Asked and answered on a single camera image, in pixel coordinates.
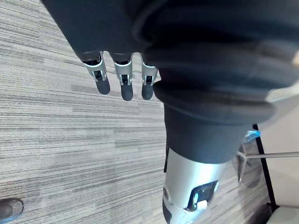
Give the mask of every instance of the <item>shoe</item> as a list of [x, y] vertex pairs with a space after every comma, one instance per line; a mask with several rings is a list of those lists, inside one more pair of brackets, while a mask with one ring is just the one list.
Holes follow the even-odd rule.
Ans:
[[18, 198], [0, 200], [0, 224], [16, 219], [24, 210], [24, 203]]

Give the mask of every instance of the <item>robotic finger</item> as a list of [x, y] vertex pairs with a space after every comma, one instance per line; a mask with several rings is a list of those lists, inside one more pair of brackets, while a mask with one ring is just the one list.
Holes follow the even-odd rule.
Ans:
[[121, 84], [121, 96], [125, 101], [130, 101], [133, 98], [133, 66], [132, 53], [110, 53], [114, 61], [116, 75]]
[[140, 56], [142, 59], [142, 98], [149, 100], [153, 96], [153, 84], [155, 83], [158, 69], [155, 66], [148, 65], [142, 54]]
[[110, 92], [110, 84], [103, 58], [103, 52], [101, 51], [95, 60], [83, 61], [83, 63], [89, 74], [94, 78], [99, 92], [107, 95]]

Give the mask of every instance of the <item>black fabric sleeve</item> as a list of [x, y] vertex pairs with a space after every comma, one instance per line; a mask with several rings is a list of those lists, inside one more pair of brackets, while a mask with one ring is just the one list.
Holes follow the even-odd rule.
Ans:
[[296, 0], [43, 0], [78, 57], [141, 52], [159, 68], [167, 145], [204, 163], [236, 153], [268, 119], [272, 89], [292, 85]]
[[204, 163], [230, 160], [252, 124], [268, 119], [272, 89], [290, 86], [299, 71], [296, 1], [170, 1], [144, 36], [146, 60], [162, 80], [167, 145]]

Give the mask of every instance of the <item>metal bar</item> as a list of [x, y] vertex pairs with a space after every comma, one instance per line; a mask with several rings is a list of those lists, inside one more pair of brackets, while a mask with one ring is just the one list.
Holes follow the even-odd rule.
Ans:
[[299, 152], [246, 155], [247, 159], [299, 157]]

